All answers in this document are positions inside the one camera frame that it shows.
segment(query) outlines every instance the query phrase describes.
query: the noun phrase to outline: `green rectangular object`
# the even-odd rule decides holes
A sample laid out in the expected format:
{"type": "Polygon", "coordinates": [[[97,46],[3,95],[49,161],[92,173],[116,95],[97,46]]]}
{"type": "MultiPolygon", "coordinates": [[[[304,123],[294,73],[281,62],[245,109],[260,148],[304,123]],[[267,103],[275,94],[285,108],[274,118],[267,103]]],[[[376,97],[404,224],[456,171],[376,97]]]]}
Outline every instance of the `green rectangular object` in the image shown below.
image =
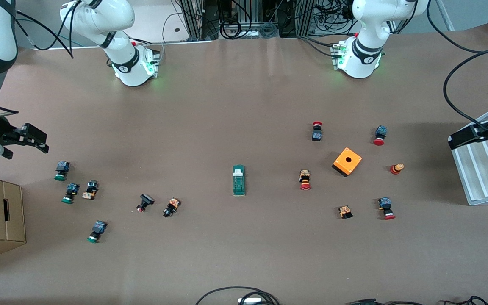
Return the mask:
{"type": "Polygon", "coordinates": [[[244,182],[244,165],[233,166],[233,195],[246,195],[246,183],[244,182]]]}

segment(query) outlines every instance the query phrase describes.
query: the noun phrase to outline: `gray table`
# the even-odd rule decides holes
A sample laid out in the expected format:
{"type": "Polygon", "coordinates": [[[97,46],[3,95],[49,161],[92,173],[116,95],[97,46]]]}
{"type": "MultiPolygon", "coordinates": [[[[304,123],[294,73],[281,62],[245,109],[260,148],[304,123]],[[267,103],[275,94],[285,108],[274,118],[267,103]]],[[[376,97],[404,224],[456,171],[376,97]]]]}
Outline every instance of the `gray table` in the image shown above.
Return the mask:
{"type": "MultiPolygon", "coordinates": [[[[488,48],[488,27],[451,35],[488,48]]],[[[434,33],[394,36],[385,50],[356,80],[297,40],[167,46],[159,79],[137,88],[101,50],[75,60],[21,52],[0,105],[21,111],[13,123],[46,131],[50,153],[12,147],[13,160],[0,158],[0,179],[23,186],[28,239],[0,255],[0,304],[192,304],[230,285],[288,305],[488,300],[488,206],[466,205],[446,142],[465,122],[441,95],[468,54],[434,33]],[[320,143],[310,141],[315,120],[320,143]],[[383,147],[372,144],[380,124],[383,147]],[[331,168],[344,147],[363,158],[349,177],[331,168]],[[58,160],[73,164],[68,182],[99,180],[95,201],[60,203],[58,160]],[[391,175],[398,162],[405,170],[391,175]],[[233,164],[246,166],[246,197],[232,195],[233,164]],[[299,189],[301,169],[310,191],[299,189]],[[155,199],[143,214],[141,193],[155,199]],[[383,196],[395,220],[382,220],[383,196]],[[171,197],[182,206],[166,219],[171,197]],[[354,218],[339,218],[343,205],[354,218]],[[92,245],[98,219],[109,226],[92,245]]],[[[488,56],[450,86],[469,114],[486,112],[488,56]]]]}

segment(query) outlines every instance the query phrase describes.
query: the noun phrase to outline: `brown tabletop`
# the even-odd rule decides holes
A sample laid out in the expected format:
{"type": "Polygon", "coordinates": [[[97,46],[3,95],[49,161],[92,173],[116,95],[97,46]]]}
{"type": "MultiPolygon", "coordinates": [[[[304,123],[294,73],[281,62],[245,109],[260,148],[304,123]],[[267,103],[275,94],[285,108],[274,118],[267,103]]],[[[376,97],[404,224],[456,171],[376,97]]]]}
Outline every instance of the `brown tabletop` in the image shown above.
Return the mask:
{"type": "MultiPolygon", "coordinates": [[[[488,26],[449,35],[488,48],[488,26]]],[[[13,160],[0,158],[0,179],[23,186],[28,241],[0,255],[0,303],[184,305],[232,285],[287,305],[488,301],[488,206],[467,206],[447,145],[466,122],[441,93],[470,54],[436,33],[393,35],[385,52],[358,80],[298,40],[170,45],[159,78],[136,88],[99,49],[74,60],[21,52],[0,105],[20,110],[15,125],[45,131],[50,153],[9,147],[13,160]],[[310,139],[316,120],[321,142],[310,139]],[[372,144],[379,125],[383,147],[372,144]],[[363,158],[349,177],[331,168],[345,147],[363,158]],[[59,160],[72,163],[66,182],[53,179],[59,160]],[[233,164],[246,166],[245,197],[233,197],[233,164]],[[302,169],[310,191],[299,189],[302,169]],[[67,182],[83,191],[90,179],[95,201],[60,202],[67,182]],[[142,193],[155,204],[139,214],[142,193]],[[163,218],[171,197],[182,205],[163,218]],[[392,199],[395,220],[382,220],[379,197],[392,199]],[[344,205],[353,218],[340,219],[344,205]],[[96,220],[108,228],[93,245],[96,220]]],[[[449,92],[470,115],[486,112],[488,55],[449,92]]]]}

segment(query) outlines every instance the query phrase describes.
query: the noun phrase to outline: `orange box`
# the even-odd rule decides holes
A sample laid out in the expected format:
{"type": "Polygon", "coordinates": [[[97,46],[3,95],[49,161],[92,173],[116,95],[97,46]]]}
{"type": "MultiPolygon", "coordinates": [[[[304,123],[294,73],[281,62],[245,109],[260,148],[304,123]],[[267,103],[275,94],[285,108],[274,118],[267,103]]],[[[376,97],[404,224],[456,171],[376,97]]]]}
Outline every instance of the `orange box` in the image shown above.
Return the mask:
{"type": "Polygon", "coordinates": [[[361,160],[362,158],[358,154],[346,147],[333,162],[333,168],[347,177],[355,170],[361,160]]]}

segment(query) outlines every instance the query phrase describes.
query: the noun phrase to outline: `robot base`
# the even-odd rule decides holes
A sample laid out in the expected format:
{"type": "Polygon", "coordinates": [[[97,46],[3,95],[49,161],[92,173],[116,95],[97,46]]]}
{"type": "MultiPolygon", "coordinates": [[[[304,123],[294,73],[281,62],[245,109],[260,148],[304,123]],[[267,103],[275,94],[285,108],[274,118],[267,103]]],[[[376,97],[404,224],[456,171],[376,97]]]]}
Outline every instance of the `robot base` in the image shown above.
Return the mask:
{"type": "Polygon", "coordinates": [[[157,71],[159,71],[159,59],[161,58],[159,52],[154,52],[143,46],[135,46],[135,48],[139,51],[139,60],[129,72],[124,73],[112,65],[116,77],[130,87],[142,85],[147,80],[156,78],[157,71]]]}
{"type": "Polygon", "coordinates": [[[360,58],[355,56],[351,47],[355,39],[355,37],[349,37],[346,40],[341,40],[337,46],[335,45],[335,48],[331,47],[333,66],[335,70],[340,69],[353,78],[365,78],[370,76],[374,69],[380,65],[381,54],[375,60],[370,57],[370,63],[363,64],[360,58]]]}

